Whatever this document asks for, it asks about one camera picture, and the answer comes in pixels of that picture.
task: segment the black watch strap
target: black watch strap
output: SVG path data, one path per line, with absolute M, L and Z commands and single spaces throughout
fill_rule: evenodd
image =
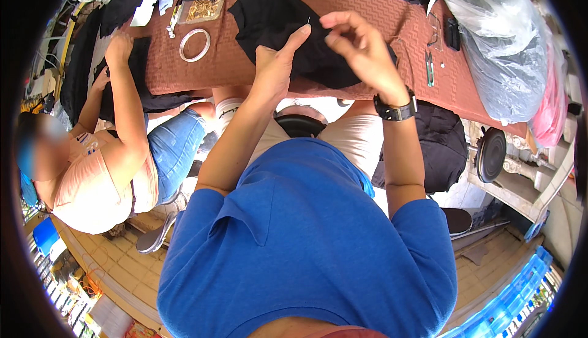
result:
M 402 121 L 410 119 L 418 111 L 416 105 L 415 92 L 410 88 L 406 88 L 410 97 L 408 105 L 402 107 L 390 107 L 380 100 L 379 95 L 373 97 L 373 104 L 376 107 L 376 112 L 380 117 L 386 121 Z

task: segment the woman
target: woman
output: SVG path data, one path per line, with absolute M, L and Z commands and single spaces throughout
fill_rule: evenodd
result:
M 19 118 L 16 154 L 21 171 L 34 180 L 47 209 L 82 232 L 108 231 L 131 212 L 147 212 L 168 200 L 190 170 L 205 121 L 214 119 L 211 103 L 193 103 L 147 135 L 128 65 L 132 47 L 129 35 L 112 36 L 105 54 L 110 77 L 105 70 L 100 73 L 67 137 L 52 116 Z M 108 81 L 116 130 L 95 133 Z

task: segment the black phone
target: black phone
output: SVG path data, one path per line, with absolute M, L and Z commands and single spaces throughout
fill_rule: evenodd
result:
M 454 51 L 459 51 L 461 45 L 458 27 L 459 24 L 455 19 L 445 20 L 445 44 Z

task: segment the table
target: table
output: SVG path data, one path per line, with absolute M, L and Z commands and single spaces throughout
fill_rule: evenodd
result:
M 238 28 L 233 16 L 226 11 L 235 1 L 225 0 L 224 10 L 215 21 L 177 25 L 175 39 L 170 39 L 165 29 L 171 18 L 172 8 L 162 17 L 155 8 L 150 23 L 140 32 L 134 32 L 152 37 L 146 67 L 146 83 L 154 95 L 253 83 L 254 64 L 247 59 L 235 41 Z M 303 1 L 319 15 L 331 11 L 354 10 L 376 26 L 398 56 L 399 73 L 418 99 L 450 109 L 461 118 L 495 126 L 521 137 L 526 136 L 525 123 L 503 127 L 500 122 L 488 116 L 477 94 L 463 50 L 450 50 L 445 46 L 442 37 L 437 42 L 443 45 L 442 52 L 434 47 L 427 48 L 433 27 L 425 17 L 424 6 L 411 5 L 402 0 Z M 432 12 L 441 21 L 451 16 L 443 0 L 436 2 Z M 440 23 L 440 27 L 439 34 L 443 36 L 443 23 Z M 195 28 L 207 30 L 212 41 L 210 50 L 201 60 L 188 63 L 179 56 L 179 44 L 183 36 Z M 201 33 L 192 37 L 186 45 L 186 55 L 198 54 L 204 41 L 205 37 Z M 425 51 L 431 51 L 433 56 L 433 87 L 427 86 Z M 440 67 L 441 62 L 444 63 L 444 68 Z M 356 84 L 344 89 L 328 89 L 304 78 L 295 79 L 289 90 L 291 97 L 302 95 L 371 99 L 373 94 L 365 84 Z

